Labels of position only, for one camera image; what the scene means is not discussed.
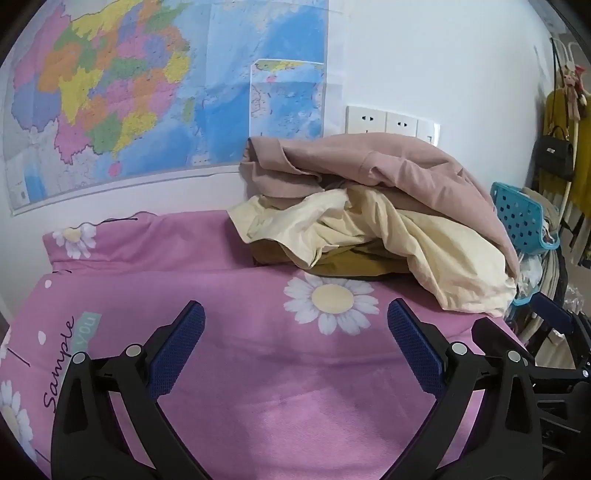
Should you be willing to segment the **dusty pink jacket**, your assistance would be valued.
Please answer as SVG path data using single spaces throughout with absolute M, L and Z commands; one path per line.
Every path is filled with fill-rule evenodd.
M 399 134 L 342 134 L 314 141 L 252 137 L 243 176 L 271 199 L 301 200 L 349 182 L 379 187 L 403 210 L 456 221 L 496 246 L 509 272 L 519 260 L 493 200 L 455 158 L 430 143 Z

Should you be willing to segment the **colourful wall map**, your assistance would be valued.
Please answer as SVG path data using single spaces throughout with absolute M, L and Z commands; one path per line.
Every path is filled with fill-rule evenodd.
M 341 1 L 48 1 L 1 68 L 11 211 L 342 129 Z

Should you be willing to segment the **yellow hanging garment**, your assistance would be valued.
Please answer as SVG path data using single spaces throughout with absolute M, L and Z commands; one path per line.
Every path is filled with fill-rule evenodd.
M 571 108 L 567 93 L 549 94 L 544 130 L 535 150 L 540 167 L 539 190 L 549 194 L 558 213 L 575 236 L 571 246 L 576 263 L 590 266 L 590 108 L 581 117 Z

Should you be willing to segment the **blue perforated plastic basket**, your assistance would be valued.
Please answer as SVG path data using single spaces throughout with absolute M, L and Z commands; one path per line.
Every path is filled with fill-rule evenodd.
M 491 197 L 497 215 L 518 254 L 520 274 L 513 305 L 526 305 L 540 290 L 544 276 L 545 257 L 560 246 L 557 218 L 553 204 L 527 189 L 495 182 Z

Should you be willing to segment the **pink daisy bed sheet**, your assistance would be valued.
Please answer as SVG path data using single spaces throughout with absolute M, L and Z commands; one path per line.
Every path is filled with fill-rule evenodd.
M 474 316 L 442 310 L 410 276 L 257 266 L 223 212 L 138 214 L 42 244 L 51 271 L 1 345 L 1 416 L 43 472 L 70 357 L 118 355 L 193 300 L 204 334 L 160 405 L 216 479 L 382 477 L 434 401 L 388 329 L 390 302 L 472 340 Z

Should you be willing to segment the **black handbag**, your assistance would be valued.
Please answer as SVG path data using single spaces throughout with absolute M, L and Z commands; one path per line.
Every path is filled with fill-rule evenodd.
M 538 168 L 570 182 L 574 178 L 574 145 L 569 133 L 555 125 L 549 134 L 541 136 L 534 147 L 534 161 Z

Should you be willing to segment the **cream yellow garment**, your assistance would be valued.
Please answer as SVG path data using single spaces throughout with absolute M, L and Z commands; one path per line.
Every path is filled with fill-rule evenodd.
M 445 310 L 501 316 L 517 293 L 504 254 L 474 229 L 398 209 L 377 189 L 325 191 L 283 208 L 256 196 L 228 216 L 243 242 L 263 243 L 264 262 L 283 254 L 311 271 L 324 258 L 376 243 L 381 261 L 404 260 Z

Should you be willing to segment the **white wall socket panel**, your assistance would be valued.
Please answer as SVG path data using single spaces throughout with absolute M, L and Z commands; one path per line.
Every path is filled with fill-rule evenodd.
M 433 146 L 438 146 L 441 125 L 431 120 L 396 112 L 349 105 L 346 108 L 346 132 L 349 134 L 398 134 L 418 138 Z

